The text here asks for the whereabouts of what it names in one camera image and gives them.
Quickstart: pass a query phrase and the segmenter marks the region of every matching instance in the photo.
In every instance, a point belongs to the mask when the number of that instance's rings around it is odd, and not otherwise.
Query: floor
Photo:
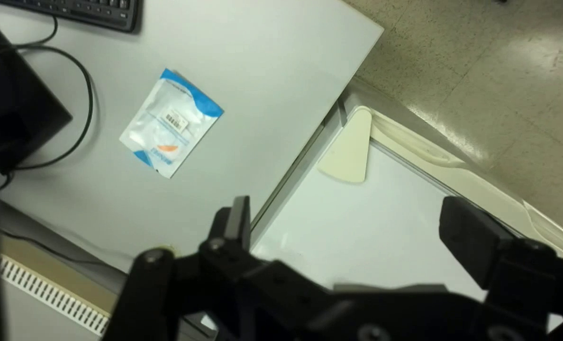
[[[563,225],[563,0],[346,0],[386,32],[357,76]]]

